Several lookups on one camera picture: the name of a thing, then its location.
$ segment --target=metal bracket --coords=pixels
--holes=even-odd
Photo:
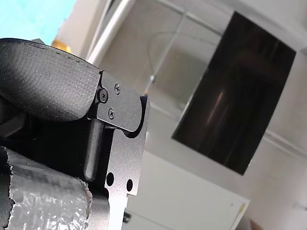
[[[113,132],[110,146],[104,144],[104,141],[109,143],[110,133],[104,135],[103,138],[98,165],[100,170],[97,171],[94,183],[107,189],[110,205],[107,229],[121,229],[128,201],[127,195],[135,196],[138,191],[150,109],[147,97],[141,97],[141,102],[142,120],[135,132],[128,133],[119,129],[109,129],[109,132]]]
[[[101,71],[100,89],[96,96],[96,118],[128,132],[140,125],[142,106],[140,96],[128,86]]]

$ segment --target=stitched seam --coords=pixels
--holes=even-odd
[[[25,42],[22,42],[22,43],[25,44],[25,45],[33,46],[33,47],[35,47],[35,48],[47,50],[47,48],[42,48],[42,47],[35,46],[35,45],[29,44],[29,43],[25,43]],[[67,55],[65,55],[65,54],[61,54],[61,53],[59,53],[59,52],[55,52],[55,51],[50,50],[50,49],[49,49],[49,51],[52,52],[52,53],[56,53],[56,54],[59,54],[59,55],[61,55],[61,56],[64,56],[64,57],[66,57],[66,58],[68,58],[68,59],[70,59],[70,60],[74,60],[74,61],[76,61],[76,62],[78,62],[78,63],[81,63],[81,64],[83,64],[84,66],[90,68],[90,67],[89,67],[88,65],[86,65],[85,63],[83,63],[83,62],[81,62],[81,61],[79,61],[79,60],[73,59],[73,58],[71,58],[71,57],[69,57],[69,56],[67,56]]]

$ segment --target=cable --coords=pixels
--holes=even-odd
[[[181,31],[166,31],[166,32],[157,32],[155,34],[153,34],[148,42],[147,42],[147,46],[146,46],[146,52],[147,52],[147,59],[148,59],[148,63],[149,63],[149,68],[150,68],[150,72],[151,72],[151,76],[155,75],[155,71],[154,71],[154,65],[153,65],[153,61],[152,61],[152,58],[151,58],[151,55],[150,55],[150,48],[151,48],[151,45],[152,45],[152,41],[160,36],[160,35],[165,35],[165,34],[171,34],[171,35],[174,35],[174,34],[179,34],[181,36],[185,36],[187,38],[190,38],[190,39],[193,39],[193,40],[197,40],[199,42],[203,42],[203,43],[207,43],[207,44],[210,44],[212,46],[217,46],[217,44],[213,43],[213,42],[210,42],[206,39],[203,39],[203,38],[199,38],[199,37],[195,37],[195,36],[191,36],[185,32],[181,32]]]

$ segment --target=textured black leather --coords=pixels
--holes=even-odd
[[[56,48],[21,39],[0,39],[0,96],[45,120],[86,115],[99,69]]]

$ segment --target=television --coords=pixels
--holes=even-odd
[[[295,51],[235,12],[172,138],[243,175]]]

